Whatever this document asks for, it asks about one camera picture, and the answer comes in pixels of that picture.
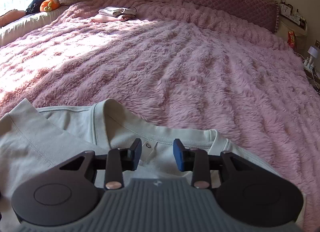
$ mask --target dark blue pillow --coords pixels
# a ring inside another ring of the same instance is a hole
[[[26,15],[40,12],[40,5],[45,0],[33,0],[26,9]]]

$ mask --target round black disc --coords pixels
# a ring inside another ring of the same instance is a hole
[[[238,171],[217,189],[216,200],[231,217],[257,227],[295,221],[303,205],[296,186],[265,171]]]
[[[96,187],[73,171],[41,174],[20,185],[12,196],[12,207],[19,220],[39,226],[79,220],[98,202]]]

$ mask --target cat paw pillow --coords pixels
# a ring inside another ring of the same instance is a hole
[[[60,7],[59,3],[55,3],[54,0],[45,0],[40,5],[41,12],[51,12]]]

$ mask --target pink pillow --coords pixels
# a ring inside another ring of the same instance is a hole
[[[0,28],[26,15],[26,11],[11,10],[0,17]]]
[[[97,14],[96,16],[94,16],[91,21],[96,21],[96,22],[108,22],[108,16],[107,15],[103,15],[103,14]]]

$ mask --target pink fluffy blanket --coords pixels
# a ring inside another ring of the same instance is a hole
[[[106,6],[138,19],[97,23]],[[0,116],[115,98],[156,125],[217,129],[307,194],[304,228],[320,215],[320,97],[302,63],[269,31],[180,0],[77,3],[0,49]]]

